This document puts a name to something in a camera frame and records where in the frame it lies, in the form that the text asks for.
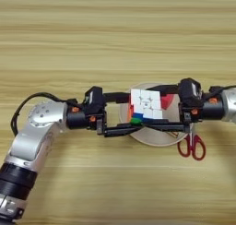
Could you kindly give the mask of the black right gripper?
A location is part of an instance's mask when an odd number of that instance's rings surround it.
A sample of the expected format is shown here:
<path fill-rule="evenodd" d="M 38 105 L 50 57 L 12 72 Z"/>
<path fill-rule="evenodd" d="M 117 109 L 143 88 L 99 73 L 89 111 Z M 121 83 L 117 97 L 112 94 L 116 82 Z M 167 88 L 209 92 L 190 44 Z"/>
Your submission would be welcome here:
<path fill-rule="evenodd" d="M 177 85 L 157 85 L 148 88 L 151 91 L 159 91 L 161 95 L 177 94 Z M 221 120 L 223 118 L 223 100 L 217 96 L 206 100 L 203 96 L 181 95 L 179 102 L 180 122 L 148 121 L 144 126 L 162 132 L 189 133 L 192 124 L 204 120 Z"/>

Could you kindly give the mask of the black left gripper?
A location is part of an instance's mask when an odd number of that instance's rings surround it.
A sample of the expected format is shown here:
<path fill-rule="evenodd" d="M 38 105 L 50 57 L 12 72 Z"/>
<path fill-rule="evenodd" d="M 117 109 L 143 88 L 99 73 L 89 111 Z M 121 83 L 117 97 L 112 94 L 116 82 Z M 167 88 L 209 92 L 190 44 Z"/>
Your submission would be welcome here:
<path fill-rule="evenodd" d="M 108 92 L 103 97 L 106 102 L 127 103 L 130 94 L 127 92 Z M 104 130 L 106 112 L 104 104 L 85 104 L 80 107 L 70 106 L 66 114 L 66 125 L 69 129 L 94 130 L 98 135 L 104 132 L 105 137 L 126 136 L 142 129 L 141 125 L 118 124 Z"/>

